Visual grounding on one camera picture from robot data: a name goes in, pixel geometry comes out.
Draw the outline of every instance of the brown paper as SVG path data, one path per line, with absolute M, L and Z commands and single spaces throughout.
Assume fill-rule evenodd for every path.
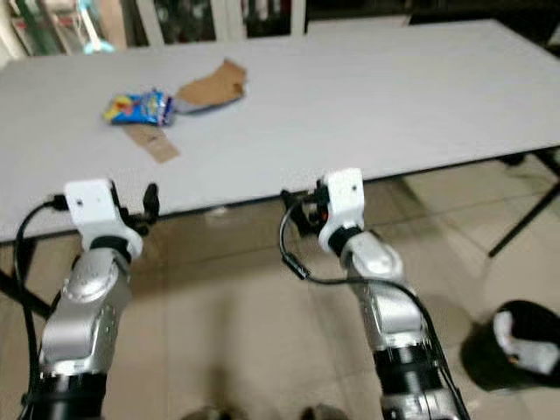
M 145 148 L 160 164 L 179 155 L 179 151 L 159 127 L 131 124 L 125 125 L 123 129 L 137 145 Z
M 246 70 L 229 59 L 209 76 L 184 85 L 175 95 L 192 105 L 220 105 L 243 96 Z

